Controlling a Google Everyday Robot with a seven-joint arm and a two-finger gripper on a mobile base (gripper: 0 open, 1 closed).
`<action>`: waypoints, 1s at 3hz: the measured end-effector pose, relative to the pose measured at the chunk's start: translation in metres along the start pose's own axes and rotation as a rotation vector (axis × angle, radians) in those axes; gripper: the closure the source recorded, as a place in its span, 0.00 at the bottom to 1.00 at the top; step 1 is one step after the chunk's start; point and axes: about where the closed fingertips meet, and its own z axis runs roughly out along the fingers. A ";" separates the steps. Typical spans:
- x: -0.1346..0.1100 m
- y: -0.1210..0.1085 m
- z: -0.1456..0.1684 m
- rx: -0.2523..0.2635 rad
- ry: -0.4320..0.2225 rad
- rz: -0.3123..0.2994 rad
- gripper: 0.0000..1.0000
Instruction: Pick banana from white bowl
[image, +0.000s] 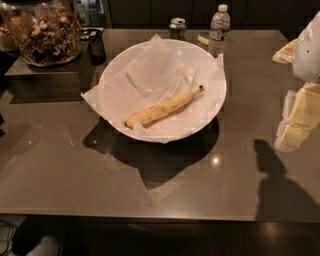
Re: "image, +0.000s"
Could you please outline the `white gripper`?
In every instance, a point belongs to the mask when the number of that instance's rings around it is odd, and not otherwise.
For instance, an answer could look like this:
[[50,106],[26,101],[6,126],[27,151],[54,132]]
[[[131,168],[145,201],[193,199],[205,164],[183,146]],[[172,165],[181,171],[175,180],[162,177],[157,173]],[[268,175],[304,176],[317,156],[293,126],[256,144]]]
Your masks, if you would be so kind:
[[306,82],[297,92],[288,91],[274,142],[278,151],[293,152],[320,123],[320,11],[297,40],[283,46],[272,60],[281,64],[293,61],[293,74]]

